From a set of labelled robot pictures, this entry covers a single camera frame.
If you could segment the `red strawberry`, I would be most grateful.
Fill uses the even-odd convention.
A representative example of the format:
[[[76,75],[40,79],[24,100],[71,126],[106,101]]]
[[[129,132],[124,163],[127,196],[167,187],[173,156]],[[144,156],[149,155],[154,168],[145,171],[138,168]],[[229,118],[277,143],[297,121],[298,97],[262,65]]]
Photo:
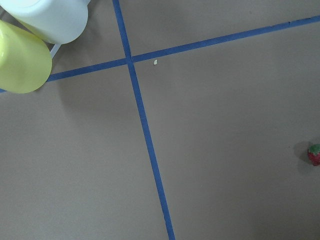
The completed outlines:
[[[313,166],[319,166],[320,165],[320,145],[319,144],[311,145],[308,148],[307,156]]]

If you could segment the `white upturned cup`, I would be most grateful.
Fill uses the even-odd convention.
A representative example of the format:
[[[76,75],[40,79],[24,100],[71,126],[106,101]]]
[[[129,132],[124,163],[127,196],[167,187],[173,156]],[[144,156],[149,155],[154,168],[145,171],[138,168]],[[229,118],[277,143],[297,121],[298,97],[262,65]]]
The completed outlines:
[[[50,44],[77,39],[88,22],[88,0],[2,0],[0,6]]]

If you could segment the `yellow upturned cup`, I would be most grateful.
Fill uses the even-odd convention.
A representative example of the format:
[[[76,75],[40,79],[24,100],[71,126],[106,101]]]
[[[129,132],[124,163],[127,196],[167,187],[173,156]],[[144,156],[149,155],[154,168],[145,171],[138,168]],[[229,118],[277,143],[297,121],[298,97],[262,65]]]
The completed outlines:
[[[0,89],[26,94],[39,89],[52,71],[47,45],[34,34],[0,22]]]

